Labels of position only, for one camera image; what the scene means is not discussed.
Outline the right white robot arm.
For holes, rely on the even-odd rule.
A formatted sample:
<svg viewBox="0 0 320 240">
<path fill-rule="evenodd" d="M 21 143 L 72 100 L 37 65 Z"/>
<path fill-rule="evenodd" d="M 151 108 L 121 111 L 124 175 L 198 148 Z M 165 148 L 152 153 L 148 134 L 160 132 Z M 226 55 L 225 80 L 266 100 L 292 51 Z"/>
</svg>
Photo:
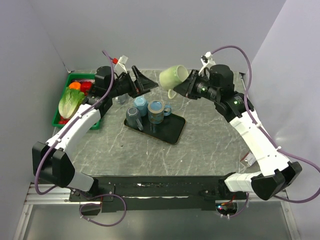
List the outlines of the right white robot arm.
<svg viewBox="0 0 320 240">
<path fill-rule="evenodd" d="M 279 153 L 250 116 L 257 113 L 249 104 L 245 108 L 245 96 L 235 90 L 234 74 L 223 64 L 204 71 L 192 70 L 185 81 L 174 87 L 183 97 L 212 101 L 215 109 L 240 134 L 256 158 L 260 170 L 254 173 L 230 173 L 218 187 L 223 199 L 230 199 L 236 192 L 255 193 L 262 200 L 269 200 L 288 187 L 301 173 L 299 162 L 291 162 Z"/>
</svg>

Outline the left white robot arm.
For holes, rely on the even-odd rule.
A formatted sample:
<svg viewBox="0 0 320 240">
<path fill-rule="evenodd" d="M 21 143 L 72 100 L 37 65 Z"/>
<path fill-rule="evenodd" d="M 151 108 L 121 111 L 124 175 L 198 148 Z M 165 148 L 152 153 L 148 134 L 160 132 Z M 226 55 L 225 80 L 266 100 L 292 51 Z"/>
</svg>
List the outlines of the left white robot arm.
<svg viewBox="0 0 320 240">
<path fill-rule="evenodd" d="M 99 195 L 99 181 L 75 170 L 69 154 L 87 131 L 104 117 L 113 104 L 113 98 L 128 94 L 132 98 L 149 93 L 158 83 L 144 76 L 132 66 L 135 79 L 129 72 L 115 73 L 111 66 L 101 66 L 94 76 L 94 84 L 77 112 L 68 123 L 46 143 L 36 142 L 32 147 L 34 183 L 46 181 L 54 187 L 81 191 L 87 201 Z"/>
</svg>

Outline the pale green mug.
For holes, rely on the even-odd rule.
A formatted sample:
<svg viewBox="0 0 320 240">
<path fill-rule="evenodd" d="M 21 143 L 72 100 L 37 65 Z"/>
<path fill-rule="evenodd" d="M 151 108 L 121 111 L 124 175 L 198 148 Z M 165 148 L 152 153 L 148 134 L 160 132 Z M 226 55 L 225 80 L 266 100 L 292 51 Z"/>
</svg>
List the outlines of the pale green mug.
<svg viewBox="0 0 320 240">
<path fill-rule="evenodd" d="M 167 91 L 169 99 L 173 99 L 177 95 L 174 88 L 183 83 L 188 76 L 189 72 L 183 65 L 172 66 L 159 74 L 160 85 Z"/>
</svg>

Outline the white footed mug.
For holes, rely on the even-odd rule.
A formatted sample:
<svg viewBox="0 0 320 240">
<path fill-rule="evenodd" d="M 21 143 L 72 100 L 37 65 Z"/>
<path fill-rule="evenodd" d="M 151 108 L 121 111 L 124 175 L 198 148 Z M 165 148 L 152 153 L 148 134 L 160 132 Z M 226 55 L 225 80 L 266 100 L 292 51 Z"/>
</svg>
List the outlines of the white footed mug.
<svg viewBox="0 0 320 240">
<path fill-rule="evenodd" d="M 115 101 L 116 101 L 118 104 L 121 104 L 121 105 L 122 105 L 122 104 L 125 103 L 126 99 L 127 99 L 127 95 L 126 95 L 126 94 L 123 94 L 123 95 L 117 96 L 117 97 L 115 98 Z"/>
</svg>

